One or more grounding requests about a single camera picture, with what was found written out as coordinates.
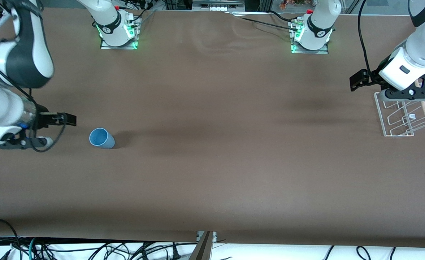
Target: brown table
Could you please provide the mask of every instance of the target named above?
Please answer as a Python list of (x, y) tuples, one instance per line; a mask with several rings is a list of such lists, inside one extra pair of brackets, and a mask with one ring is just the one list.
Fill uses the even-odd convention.
[[(382, 137), (379, 86), (349, 91), (365, 66), (356, 16), (325, 56), (226, 13), (157, 12), (136, 51), (100, 50), (91, 22), (44, 11), (56, 70), (33, 94), (78, 126), (44, 154), (0, 150), (0, 218), (20, 235), (425, 247), (425, 130)], [(363, 25), (373, 66), (413, 31)], [(96, 127), (116, 149), (89, 144)]]

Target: teal cable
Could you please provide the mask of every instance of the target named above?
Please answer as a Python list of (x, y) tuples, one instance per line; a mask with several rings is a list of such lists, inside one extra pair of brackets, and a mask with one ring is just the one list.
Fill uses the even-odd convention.
[(29, 250), (28, 250), (28, 253), (29, 253), (29, 260), (32, 260), (32, 246), (34, 245), (34, 240), (36, 240), (36, 238), (35, 238), (35, 237), (31, 240), (31, 243), (29, 243)]

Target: white floor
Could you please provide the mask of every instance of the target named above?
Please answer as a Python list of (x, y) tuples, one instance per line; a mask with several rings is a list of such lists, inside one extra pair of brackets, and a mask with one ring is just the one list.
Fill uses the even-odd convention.
[[(156, 245), (171, 245), (172, 243), (156, 243)], [(103, 244), (67, 244), (67, 245), (51, 245), (50, 249), (55, 250), (77, 250), (84, 248), (96, 248)], [(141, 243), (126, 244), (131, 252), (137, 250)], [(181, 260), (188, 259), (188, 255), (193, 251), (195, 245), (178, 246), (178, 252), (182, 255)], [(211, 260), (323, 260), (330, 246), (297, 246), (297, 245), (255, 245), (255, 244), (214, 244)], [(389, 260), (391, 247), (366, 247), (371, 260)], [(10, 249), (9, 246), (0, 246), (0, 258)], [(87, 260), (94, 250), (59, 253), (55, 252), (55, 257), (58, 260)], [(106, 250), (101, 250), (94, 260), (103, 260)], [(172, 257), (172, 248), (168, 248), (169, 258)], [(111, 254), (108, 260), (124, 260), (121, 255)], [(9, 260), (18, 260), (19, 251), (12, 250), (9, 255)], [(23, 254), (23, 259), (28, 260), (26, 254)], [(148, 255), (149, 260), (165, 260), (165, 250), (159, 250), (156, 253)], [(393, 260), (425, 260), (425, 248), (405, 248), (398, 247), (395, 251)], [(353, 246), (336, 246), (332, 250), (329, 260), (361, 260), (356, 254), (356, 247)]]

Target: white wire rack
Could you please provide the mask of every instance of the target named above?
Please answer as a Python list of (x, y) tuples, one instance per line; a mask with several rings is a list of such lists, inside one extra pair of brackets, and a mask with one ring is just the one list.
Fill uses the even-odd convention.
[(412, 137), (425, 128), (425, 101), (381, 101), (378, 96), (374, 93), (385, 137)]

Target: cup rim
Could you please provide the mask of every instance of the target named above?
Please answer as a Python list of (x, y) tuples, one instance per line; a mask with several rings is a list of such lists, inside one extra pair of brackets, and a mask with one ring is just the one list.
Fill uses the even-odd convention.
[[(99, 130), (99, 129), (103, 129), (103, 130), (105, 131), (105, 133), (107, 134), (107, 138), (104, 140), (104, 142), (103, 142), (103, 143), (101, 143), (101, 144), (97, 145), (97, 144), (92, 143), (92, 141), (90, 140), (90, 137), (92, 136), (92, 133), (94, 133), (94, 131), (95, 131), (95, 130)], [(105, 128), (103, 128), (103, 127), (95, 128), (94, 130), (92, 130), (92, 132), (90, 132), (90, 135), (89, 135), (89, 142), (90, 142), (90, 144), (91, 144), (91, 145), (93, 145), (93, 146), (102, 146), (103, 144), (105, 144), (105, 143), (107, 142), (109, 135), (110, 135), (110, 133), (108, 133), (108, 130), (106, 130)]]

